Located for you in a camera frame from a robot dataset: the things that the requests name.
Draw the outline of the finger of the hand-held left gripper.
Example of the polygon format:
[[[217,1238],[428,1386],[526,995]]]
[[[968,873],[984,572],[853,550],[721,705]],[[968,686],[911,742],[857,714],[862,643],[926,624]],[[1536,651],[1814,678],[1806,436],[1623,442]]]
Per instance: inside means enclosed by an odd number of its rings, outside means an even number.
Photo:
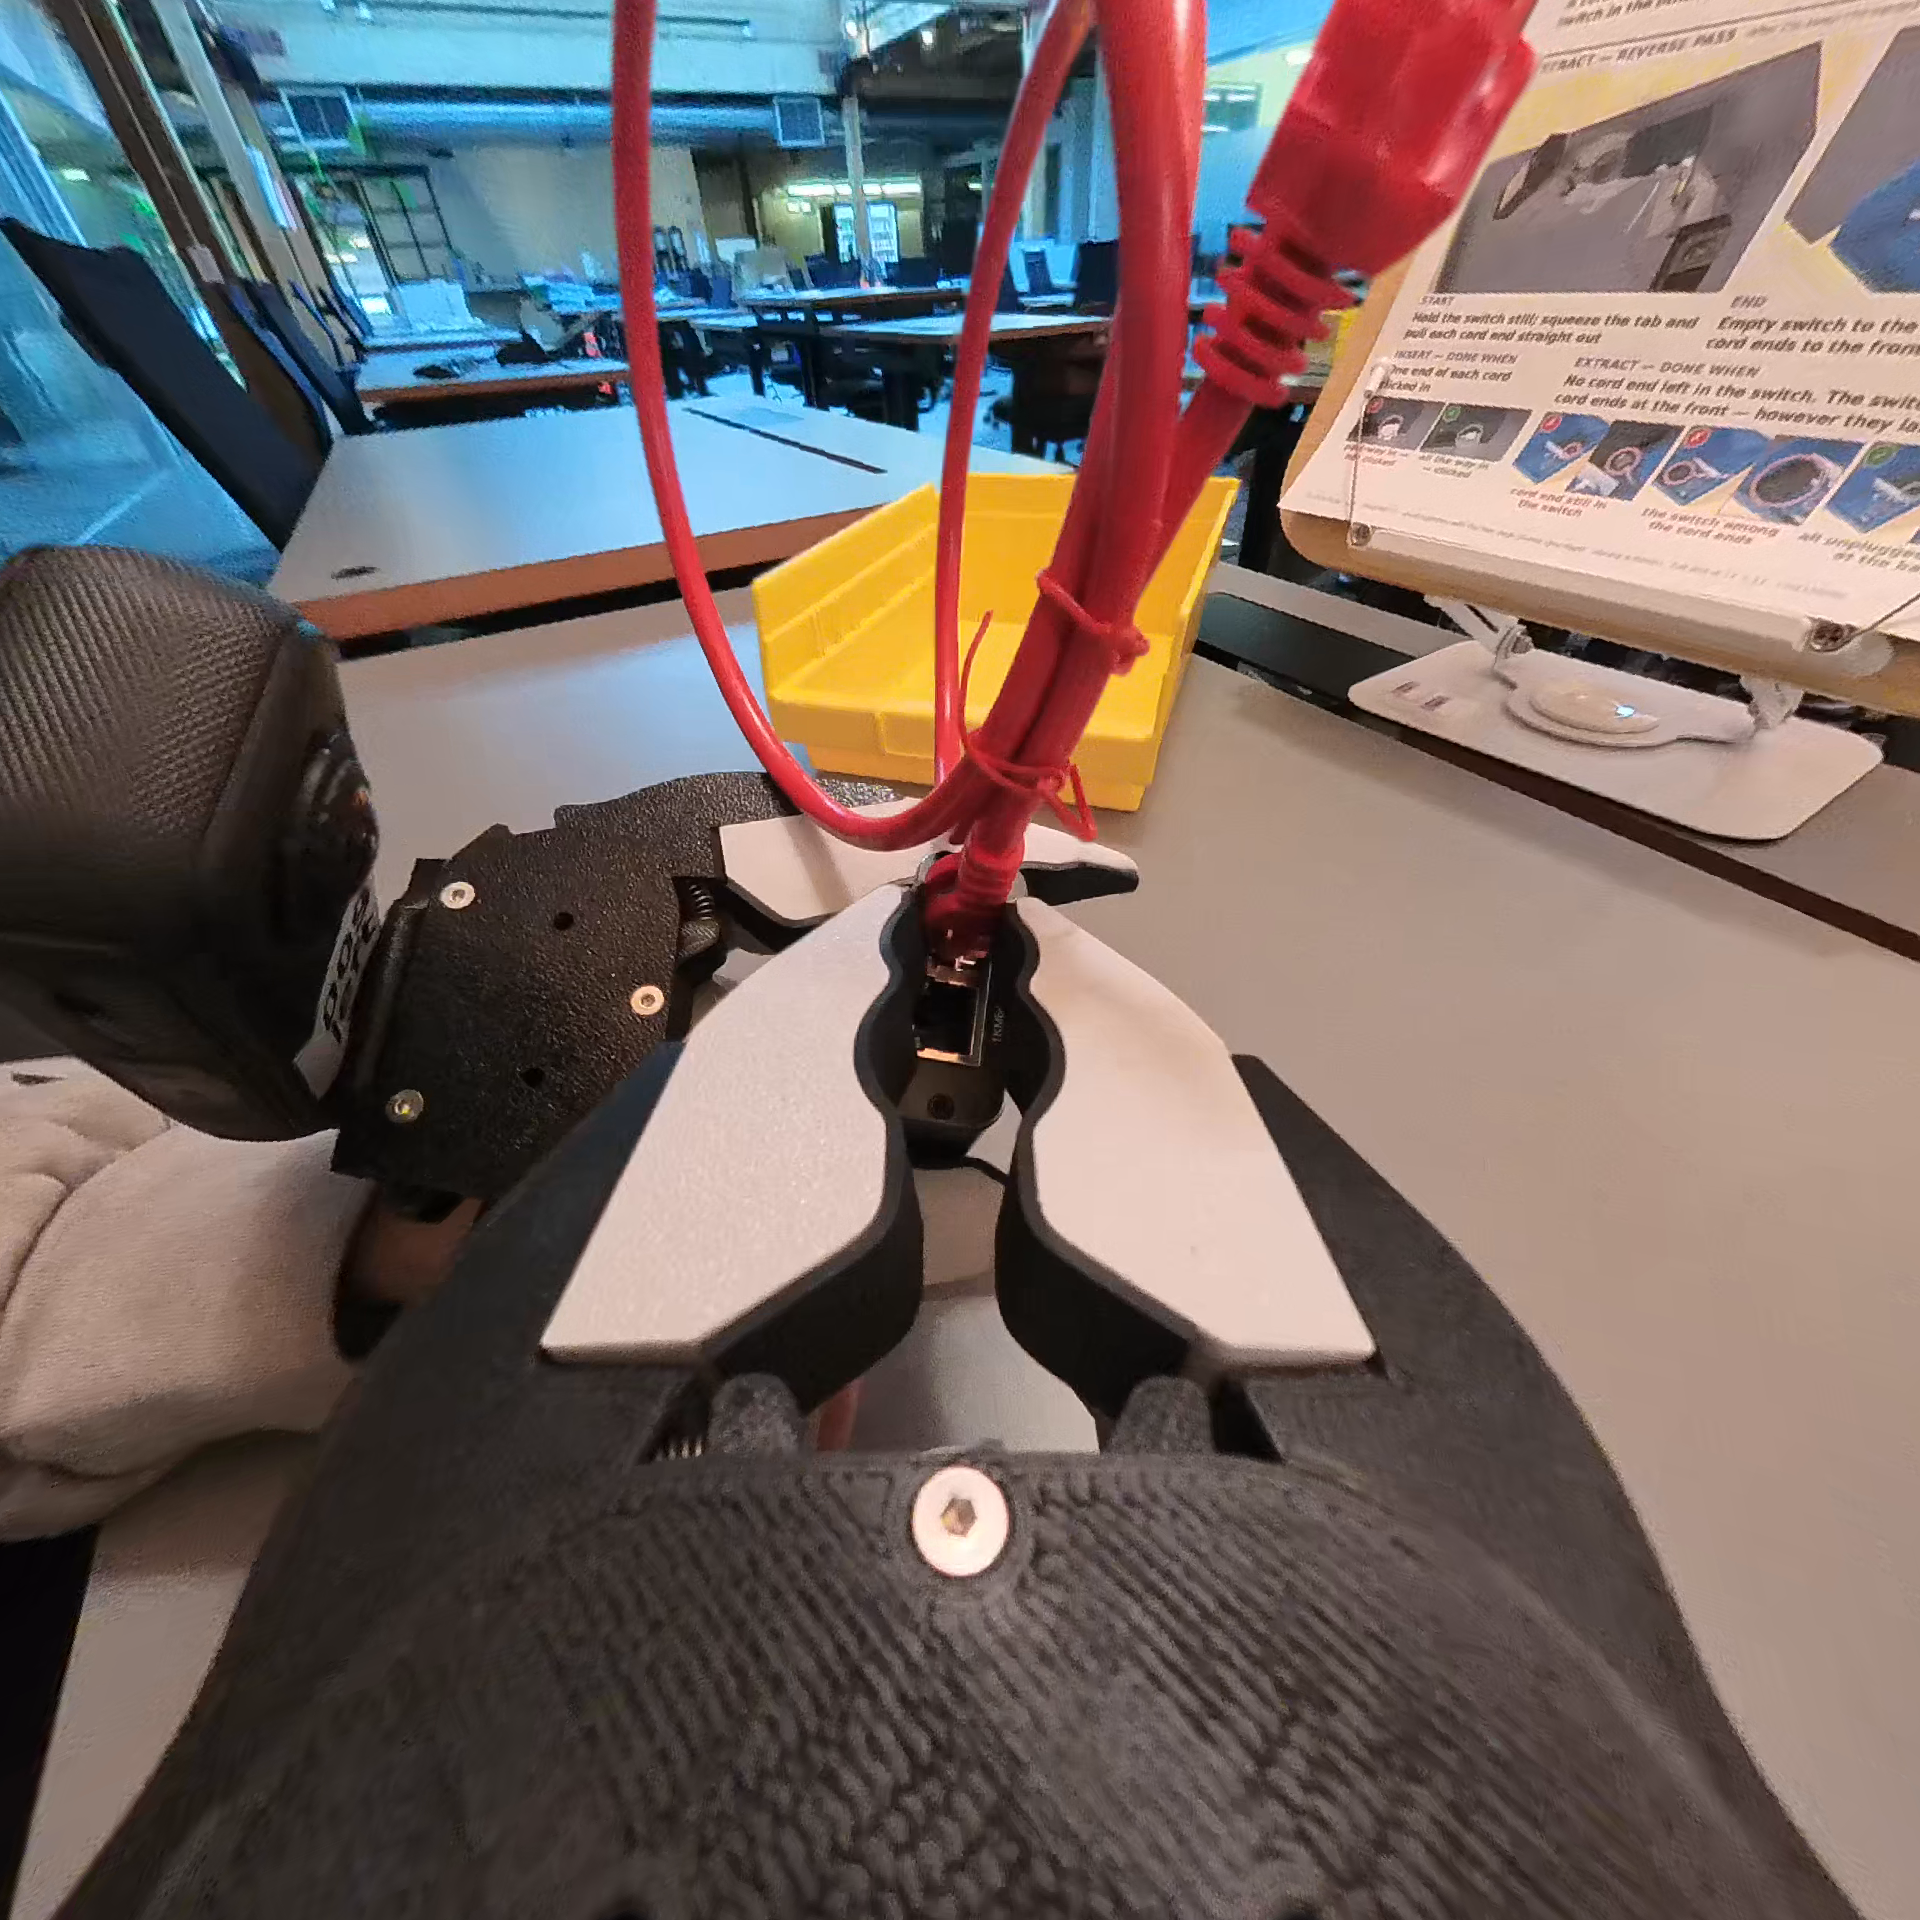
[[[944,860],[944,842],[880,854],[829,837],[813,819],[756,819],[720,830],[720,860],[733,897],[770,924],[820,924],[880,891],[907,889]],[[1030,827],[1016,876],[1050,906],[1115,897],[1139,889],[1126,854],[1080,842],[1066,830]]]
[[[993,1298],[998,1200],[997,1169],[919,1169],[927,1299]]]

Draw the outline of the rows of background desks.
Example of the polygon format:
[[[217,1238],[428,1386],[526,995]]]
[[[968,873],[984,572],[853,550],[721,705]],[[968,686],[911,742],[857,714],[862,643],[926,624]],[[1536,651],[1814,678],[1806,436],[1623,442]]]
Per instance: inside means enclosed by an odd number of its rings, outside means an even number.
[[[756,295],[717,309],[670,300],[661,315],[661,368],[670,400],[708,393],[712,351],[746,356],[756,395],[789,351],[801,395],[817,413],[874,413],[916,430],[921,401],[957,367],[965,289],[874,289]],[[997,419],[1016,454],[1063,454],[1084,442],[1092,401],[1115,337],[1107,305],[1075,295],[1016,295],[991,315],[991,364],[1009,389]],[[534,406],[538,395],[613,393],[632,383],[613,356],[504,364],[485,351],[372,351],[353,395],[372,413],[481,401]]]

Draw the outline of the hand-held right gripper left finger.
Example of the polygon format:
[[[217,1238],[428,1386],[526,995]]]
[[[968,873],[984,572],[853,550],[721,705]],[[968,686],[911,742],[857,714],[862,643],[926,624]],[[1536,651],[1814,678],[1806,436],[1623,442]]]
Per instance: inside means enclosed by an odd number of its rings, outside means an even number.
[[[693,1030],[544,1360],[768,1375],[828,1403],[905,1340],[926,1290],[901,1119],[921,978],[921,916],[883,886]]]

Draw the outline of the person's left hand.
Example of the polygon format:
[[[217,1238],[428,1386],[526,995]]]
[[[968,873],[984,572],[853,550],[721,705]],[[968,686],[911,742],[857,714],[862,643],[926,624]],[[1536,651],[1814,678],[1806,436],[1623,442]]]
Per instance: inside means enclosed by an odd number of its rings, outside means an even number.
[[[415,1219],[389,1200],[370,1200],[344,1262],[344,1298],[415,1311],[444,1285],[481,1213],[481,1203],[461,1200],[441,1219]]]

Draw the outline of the person's left forearm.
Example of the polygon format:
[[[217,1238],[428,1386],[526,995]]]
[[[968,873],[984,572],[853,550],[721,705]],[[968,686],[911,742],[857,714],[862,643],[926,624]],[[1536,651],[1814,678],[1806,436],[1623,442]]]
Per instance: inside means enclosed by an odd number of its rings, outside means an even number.
[[[77,1058],[3,1067],[3,1545],[99,1526],[205,1448],[317,1433],[353,1382],[372,1188],[333,1138],[218,1139]]]

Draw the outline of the grey table with orange edge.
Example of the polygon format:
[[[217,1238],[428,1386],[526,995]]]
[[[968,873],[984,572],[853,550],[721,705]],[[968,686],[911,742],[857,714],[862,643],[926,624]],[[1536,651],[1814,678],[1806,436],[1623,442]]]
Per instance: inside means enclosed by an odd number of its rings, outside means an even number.
[[[768,400],[670,401],[712,580],[779,566],[932,486],[944,438]],[[272,590],[333,641],[673,586],[632,406],[344,442]]]

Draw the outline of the yellow plastic bin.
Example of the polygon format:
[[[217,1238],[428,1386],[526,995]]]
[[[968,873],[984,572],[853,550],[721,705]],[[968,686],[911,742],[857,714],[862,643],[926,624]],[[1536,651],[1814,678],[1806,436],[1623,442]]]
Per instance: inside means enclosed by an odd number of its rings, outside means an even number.
[[[1070,489],[1067,469],[970,473],[957,637],[988,633],[975,729],[1038,601]],[[1107,684],[1075,759],[1099,811],[1139,811],[1156,777],[1236,501],[1236,477],[1206,485],[1139,601],[1145,652]],[[938,486],[921,486],[756,580],[764,709],[820,775],[933,783],[938,520]]]

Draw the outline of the black ethernet splitter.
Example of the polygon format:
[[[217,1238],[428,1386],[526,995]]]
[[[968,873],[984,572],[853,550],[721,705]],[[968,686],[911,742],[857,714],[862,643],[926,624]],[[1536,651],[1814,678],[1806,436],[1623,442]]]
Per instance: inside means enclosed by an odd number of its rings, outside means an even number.
[[[960,1164],[1007,1108],[1038,1105],[1053,1030],[1032,993],[1037,971],[1037,951],[1007,943],[975,962],[911,962],[883,993],[890,1097],[916,1164]]]

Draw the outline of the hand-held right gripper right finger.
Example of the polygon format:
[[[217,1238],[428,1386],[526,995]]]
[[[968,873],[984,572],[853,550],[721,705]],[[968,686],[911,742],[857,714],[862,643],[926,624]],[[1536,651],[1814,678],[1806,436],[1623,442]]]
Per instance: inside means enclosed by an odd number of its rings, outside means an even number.
[[[1378,1344],[1216,1030],[1058,908],[997,943],[1020,1109],[998,1317],[1084,1403],[1145,1379],[1362,1369]]]

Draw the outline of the white stand base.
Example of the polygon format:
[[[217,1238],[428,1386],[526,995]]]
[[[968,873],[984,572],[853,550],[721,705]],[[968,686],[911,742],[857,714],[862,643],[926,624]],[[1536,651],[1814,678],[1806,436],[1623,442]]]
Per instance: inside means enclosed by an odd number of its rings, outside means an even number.
[[[1348,705],[1509,771],[1722,842],[1780,842],[1883,760],[1804,717],[1804,692],[1699,692],[1536,643],[1505,614],[1429,597],[1459,641],[1348,688]]]

